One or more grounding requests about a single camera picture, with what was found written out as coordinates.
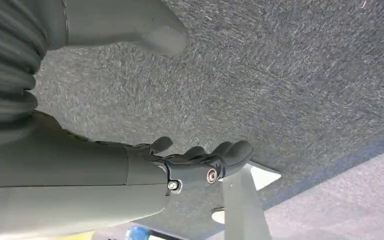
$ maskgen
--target gray carpet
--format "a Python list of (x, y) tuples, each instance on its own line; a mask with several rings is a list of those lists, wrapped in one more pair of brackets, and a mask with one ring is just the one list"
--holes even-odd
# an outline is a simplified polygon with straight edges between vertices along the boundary
[[(256, 159), (283, 174), (260, 193), (266, 208), (332, 177), (324, 169), (343, 171), (338, 163), (352, 154), (362, 157), (348, 167), (370, 159), (359, 150), (384, 142), (384, 1), (168, 5), (192, 36), (181, 56), (126, 44), (49, 52), (33, 91), (39, 109), (92, 139), (170, 136), (168, 153), (249, 140)], [(214, 185), (139, 222), (201, 239), (221, 229), (210, 219), (221, 204)]]

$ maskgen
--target metal bolt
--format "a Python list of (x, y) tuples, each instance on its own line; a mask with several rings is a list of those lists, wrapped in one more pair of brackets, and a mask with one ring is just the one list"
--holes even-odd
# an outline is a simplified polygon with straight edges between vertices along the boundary
[(217, 181), (217, 171), (214, 169), (214, 168), (211, 168), (210, 170), (208, 170), (208, 172), (206, 173), (206, 180), (209, 184), (213, 184)]
[(177, 181), (169, 181), (168, 182), (168, 189), (170, 190), (176, 190), (179, 187), (179, 183)]

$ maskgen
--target floor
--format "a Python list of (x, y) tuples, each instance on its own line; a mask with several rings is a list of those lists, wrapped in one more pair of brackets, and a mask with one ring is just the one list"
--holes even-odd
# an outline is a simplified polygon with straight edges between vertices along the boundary
[[(384, 152), (384, 1), (166, 1), (190, 30), (180, 56), (129, 44), (48, 52), (39, 109), (91, 139), (169, 153), (246, 139), (283, 174), (265, 209)], [(138, 221), (181, 237), (223, 230), (220, 185), (173, 197)]]

